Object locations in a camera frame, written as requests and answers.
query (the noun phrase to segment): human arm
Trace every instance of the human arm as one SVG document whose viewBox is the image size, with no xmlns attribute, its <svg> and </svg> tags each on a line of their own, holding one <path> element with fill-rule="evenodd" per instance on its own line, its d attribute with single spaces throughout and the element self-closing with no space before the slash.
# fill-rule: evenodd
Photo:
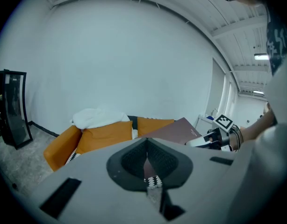
<svg viewBox="0 0 287 224">
<path fill-rule="evenodd" d="M 274 114 L 272 109 L 270 109 L 265 115 L 263 115 L 260 119 L 258 119 L 253 125 L 248 128 L 241 130 L 243 141 L 254 140 L 259 134 L 261 134 L 264 130 L 269 128 L 274 120 Z M 239 145 L 237 141 L 237 136 L 232 133 L 230 135 L 230 146 L 233 150 L 237 150 Z"/>
</svg>

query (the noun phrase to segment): black cable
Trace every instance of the black cable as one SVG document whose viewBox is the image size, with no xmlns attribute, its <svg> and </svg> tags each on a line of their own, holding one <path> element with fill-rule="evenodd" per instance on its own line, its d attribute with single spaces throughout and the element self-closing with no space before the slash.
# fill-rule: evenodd
<svg viewBox="0 0 287 224">
<path fill-rule="evenodd" d="M 237 137 L 237 141 L 238 141 L 238 150 L 240 149 L 240 138 L 239 138 L 239 135 L 237 134 L 237 132 L 235 131 L 234 132 L 236 137 Z"/>
<path fill-rule="evenodd" d="M 236 135 L 236 139 L 237 139 L 237 149 L 240 148 L 240 140 L 239 140 L 239 135 L 237 134 L 236 130 L 234 128 L 231 128 L 231 130 L 233 131 L 233 133 Z"/>
<path fill-rule="evenodd" d="M 239 127 L 238 127 L 237 125 L 234 125 L 234 126 L 236 126 L 236 127 L 237 127 L 237 129 L 239 130 L 240 135 L 241 135 L 241 139 L 242 139 L 242 142 L 241 142 L 241 143 L 243 143 L 243 142 L 244 142 L 244 139 L 243 139 L 243 135 L 242 135 L 242 133 L 241 133 L 241 130 L 239 129 Z"/>
<path fill-rule="evenodd" d="M 234 150 L 233 150 L 233 147 L 232 147 L 230 144 L 229 144 L 229 147 L 230 147 L 230 149 L 231 149 L 231 150 L 232 150 L 232 152 L 233 152 L 233 151 L 234 151 Z"/>
</svg>

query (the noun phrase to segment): black and white patterned fabric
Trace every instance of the black and white patterned fabric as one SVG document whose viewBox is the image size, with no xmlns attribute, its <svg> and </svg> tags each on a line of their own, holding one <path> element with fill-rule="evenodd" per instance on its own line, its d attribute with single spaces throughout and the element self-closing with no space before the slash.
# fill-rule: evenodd
<svg viewBox="0 0 287 224">
<path fill-rule="evenodd" d="M 146 182 L 147 184 L 147 189 L 155 189 L 162 187 L 162 182 L 158 176 L 149 177 L 148 181 L 144 179 L 144 182 Z"/>
<path fill-rule="evenodd" d="M 267 7 L 267 53 L 271 72 L 274 75 L 287 55 L 287 27 L 282 23 L 273 7 Z"/>
<path fill-rule="evenodd" d="M 75 148 L 75 150 L 74 150 L 73 153 L 70 155 L 69 159 L 67 160 L 67 162 L 66 162 L 65 164 L 71 162 L 74 158 L 77 158 L 77 157 L 79 157 L 79 156 L 81 155 L 81 154 L 77 154 L 77 153 L 76 153 L 76 149 L 77 149 L 77 148 Z"/>
</svg>

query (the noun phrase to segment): couch cushion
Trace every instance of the couch cushion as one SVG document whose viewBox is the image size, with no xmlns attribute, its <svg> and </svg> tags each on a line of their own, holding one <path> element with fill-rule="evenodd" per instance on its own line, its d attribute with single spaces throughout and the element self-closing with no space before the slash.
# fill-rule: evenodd
<svg viewBox="0 0 287 224">
<path fill-rule="evenodd" d="M 158 130 L 173 122 L 174 122 L 173 119 L 146 119 L 138 117 L 137 118 L 138 137 L 153 132 L 155 130 Z"/>
<path fill-rule="evenodd" d="M 76 153 L 84 154 L 127 140 L 132 140 L 132 121 L 117 122 L 99 128 L 85 129 L 83 130 Z"/>
</svg>

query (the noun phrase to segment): ceiling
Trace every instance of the ceiling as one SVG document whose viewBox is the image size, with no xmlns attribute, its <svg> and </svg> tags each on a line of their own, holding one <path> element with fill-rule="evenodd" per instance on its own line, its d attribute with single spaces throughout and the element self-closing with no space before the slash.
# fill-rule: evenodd
<svg viewBox="0 0 287 224">
<path fill-rule="evenodd" d="M 53 6 L 67 1 L 50 0 Z M 225 0 L 150 1 L 179 13 L 208 37 L 228 63 L 239 94 L 254 97 L 253 91 L 262 91 L 271 79 L 269 61 L 254 59 L 255 53 L 266 53 L 264 6 L 249 7 Z"/>
</svg>

